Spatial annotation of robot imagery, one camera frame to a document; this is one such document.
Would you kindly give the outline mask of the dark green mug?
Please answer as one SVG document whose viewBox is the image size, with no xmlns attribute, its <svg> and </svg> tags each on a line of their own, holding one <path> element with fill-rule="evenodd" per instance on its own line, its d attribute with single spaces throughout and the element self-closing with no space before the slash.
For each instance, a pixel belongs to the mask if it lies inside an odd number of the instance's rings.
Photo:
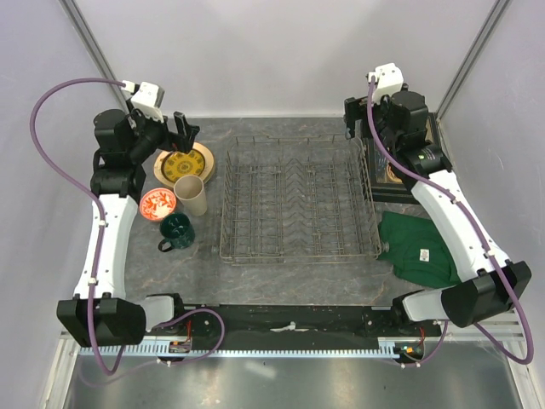
<svg viewBox="0 0 545 409">
<path fill-rule="evenodd" d="M 184 213 L 166 216 L 159 225 L 159 232 L 163 237 L 158 243 L 161 252 L 188 248 L 196 237 L 190 219 Z"/>
</svg>

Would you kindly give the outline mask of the cream bird plate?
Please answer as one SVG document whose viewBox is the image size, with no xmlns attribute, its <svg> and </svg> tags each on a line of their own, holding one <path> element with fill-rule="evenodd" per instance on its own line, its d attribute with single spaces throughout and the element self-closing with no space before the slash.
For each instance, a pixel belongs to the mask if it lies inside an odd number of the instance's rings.
<svg viewBox="0 0 545 409">
<path fill-rule="evenodd" d="M 213 153 L 205 145 L 201 143 L 195 142 L 193 144 L 192 149 L 195 149 L 199 151 L 200 153 L 202 153 L 205 158 L 204 171 L 199 177 L 203 180 L 204 184 L 206 184 L 215 173 L 215 157 Z M 161 165 L 169 153 L 172 153 L 172 152 L 167 152 L 164 150 L 160 151 L 160 154 L 158 155 L 153 166 L 153 174 L 163 185 L 165 185 L 166 187 L 173 188 L 175 185 L 175 182 L 168 181 L 161 172 Z"/>
</svg>

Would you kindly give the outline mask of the white red patterned bowl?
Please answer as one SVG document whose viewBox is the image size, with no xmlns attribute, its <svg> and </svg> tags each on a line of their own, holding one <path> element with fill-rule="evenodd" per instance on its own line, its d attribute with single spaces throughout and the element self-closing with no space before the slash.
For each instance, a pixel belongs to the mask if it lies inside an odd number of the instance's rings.
<svg viewBox="0 0 545 409">
<path fill-rule="evenodd" d="M 176 206 L 175 194 L 167 188 L 158 187 L 142 196 L 139 212 L 148 221 L 161 222 L 175 211 Z"/>
</svg>

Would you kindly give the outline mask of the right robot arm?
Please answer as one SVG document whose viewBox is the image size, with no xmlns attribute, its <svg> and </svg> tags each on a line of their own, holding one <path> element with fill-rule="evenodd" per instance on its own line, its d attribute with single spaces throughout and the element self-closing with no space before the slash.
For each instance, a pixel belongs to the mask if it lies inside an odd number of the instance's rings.
<svg viewBox="0 0 545 409">
<path fill-rule="evenodd" d="M 456 265 L 459 283 L 445 289 L 417 291 L 398 297 L 390 325 L 410 335 L 424 320 L 449 320 L 467 327 L 514 307 L 509 296 L 521 296 L 531 278 L 525 262 L 513 262 L 485 231 L 464 197 L 450 160 L 427 139 L 425 98 L 402 88 L 380 97 L 344 101 L 347 138 L 377 135 L 403 166 L 394 174 L 431 217 Z"/>
</svg>

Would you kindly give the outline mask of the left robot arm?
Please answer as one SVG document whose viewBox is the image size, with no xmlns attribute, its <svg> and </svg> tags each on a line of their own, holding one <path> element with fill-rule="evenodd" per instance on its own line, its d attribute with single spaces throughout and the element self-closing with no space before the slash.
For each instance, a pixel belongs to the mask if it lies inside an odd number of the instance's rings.
<svg viewBox="0 0 545 409">
<path fill-rule="evenodd" d="M 59 301 L 56 309 L 61 324 L 84 348 L 136 345 L 150 329 L 144 307 L 126 299 L 125 263 L 146 180 L 143 164 L 157 150 L 189 153 L 200 131 L 181 112 L 175 112 L 174 122 L 172 130 L 166 119 L 146 118 L 139 109 L 129 114 L 111 109 L 94 119 L 98 148 L 89 183 L 89 248 L 72 298 Z"/>
</svg>

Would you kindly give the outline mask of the beige cup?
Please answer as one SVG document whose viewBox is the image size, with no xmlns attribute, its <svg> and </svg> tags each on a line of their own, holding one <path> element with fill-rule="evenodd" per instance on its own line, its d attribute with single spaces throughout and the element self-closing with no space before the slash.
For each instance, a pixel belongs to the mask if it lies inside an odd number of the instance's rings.
<svg viewBox="0 0 545 409">
<path fill-rule="evenodd" d="M 174 185 L 174 194 L 193 216 L 203 216 L 207 212 L 204 182 L 199 176 L 186 175 L 179 178 Z"/>
</svg>

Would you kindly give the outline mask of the yellow patterned small plate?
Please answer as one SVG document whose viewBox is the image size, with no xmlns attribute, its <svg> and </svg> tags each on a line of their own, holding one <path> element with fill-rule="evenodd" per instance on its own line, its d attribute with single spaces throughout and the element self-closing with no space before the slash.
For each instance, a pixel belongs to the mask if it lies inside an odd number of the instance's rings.
<svg viewBox="0 0 545 409">
<path fill-rule="evenodd" d="M 193 149 L 189 153 L 172 152 L 163 160 L 161 172 L 171 182 L 176 182 L 183 176 L 200 176 L 205 167 L 202 153 Z"/>
</svg>

